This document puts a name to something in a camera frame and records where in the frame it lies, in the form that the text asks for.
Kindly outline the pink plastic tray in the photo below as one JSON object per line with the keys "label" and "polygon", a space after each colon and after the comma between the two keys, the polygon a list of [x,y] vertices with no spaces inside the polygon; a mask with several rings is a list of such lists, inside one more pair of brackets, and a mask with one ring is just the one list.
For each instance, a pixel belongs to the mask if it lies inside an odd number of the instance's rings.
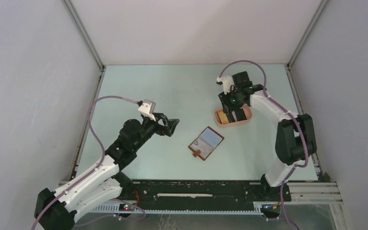
{"label": "pink plastic tray", "polygon": [[216,124],[217,124],[219,127],[234,127],[234,126],[240,126],[240,125],[245,125],[245,124],[247,124],[248,122],[250,122],[250,121],[251,121],[251,119],[250,119],[249,121],[235,122],[235,119],[234,119],[234,117],[233,117],[233,115],[232,115],[232,112],[231,112],[231,113],[228,113],[228,114],[227,114],[227,115],[228,115],[228,116],[230,116],[230,118],[231,118],[231,123],[226,124],[226,125],[223,125],[223,124],[221,124],[221,123],[219,122],[219,117],[218,117],[218,115],[217,115],[217,111],[220,111],[220,110],[222,110],[222,111],[223,111],[223,109],[222,109],[222,108],[220,108],[220,109],[217,109],[217,110],[215,111],[215,113],[214,113],[215,122],[216,122]]}

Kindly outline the brown leather card holder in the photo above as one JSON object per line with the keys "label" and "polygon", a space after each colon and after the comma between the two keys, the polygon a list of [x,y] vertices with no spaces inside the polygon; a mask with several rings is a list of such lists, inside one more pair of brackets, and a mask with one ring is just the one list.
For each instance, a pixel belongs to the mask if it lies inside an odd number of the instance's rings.
{"label": "brown leather card holder", "polygon": [[188,146],[195,158],[206,161],[225,138],[212,127],[207,126]]}

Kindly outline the grey white credit card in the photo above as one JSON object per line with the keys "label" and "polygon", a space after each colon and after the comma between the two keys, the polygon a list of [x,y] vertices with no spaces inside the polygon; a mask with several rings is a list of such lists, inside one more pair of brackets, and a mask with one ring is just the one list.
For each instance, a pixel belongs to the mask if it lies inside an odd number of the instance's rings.
{"label": "grey white credit card", "polygon": [[193,150],[193,152],[199,151],[198,156],[203,159],[206,159],[214,149],[202,138],[197,138],[196,140],[194,140],[189,147]]}

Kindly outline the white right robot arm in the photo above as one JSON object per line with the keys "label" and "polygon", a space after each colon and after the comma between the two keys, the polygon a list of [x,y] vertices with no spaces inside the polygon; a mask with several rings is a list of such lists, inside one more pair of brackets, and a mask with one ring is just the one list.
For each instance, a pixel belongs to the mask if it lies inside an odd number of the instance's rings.
{"label": "white right robot arm", "polygon": [[296,168],[306,167],[309,157],[317,150],[312,117],[286,109],[271,97],[263,85],[254,85],[246,71],[232,76],[220,75],[216,83],[223,87],[223,92],[218,96],[225,114],[247,105],[258,110],[277,127],[276,159],[264,174],[265,184],[259,188],[263,199],[272,200],[279,193],[278,187],[288,181]]}

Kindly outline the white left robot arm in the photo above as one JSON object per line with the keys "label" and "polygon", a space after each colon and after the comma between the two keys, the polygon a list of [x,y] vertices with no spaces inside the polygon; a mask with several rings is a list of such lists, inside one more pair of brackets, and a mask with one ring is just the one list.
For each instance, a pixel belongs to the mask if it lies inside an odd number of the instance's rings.
{"label": "white left robot arm", "polygon": [[170,137],[179,122],[163,113],[156,113],[155,120],[145,116],[142,122],[127,120],[118,138],[90,168],[54,191],[45,188],[38,194],[32,229],[39,224],[45,230],[70,230],[103,202],[128,199],[131,180],[121,171],[153,135]]}

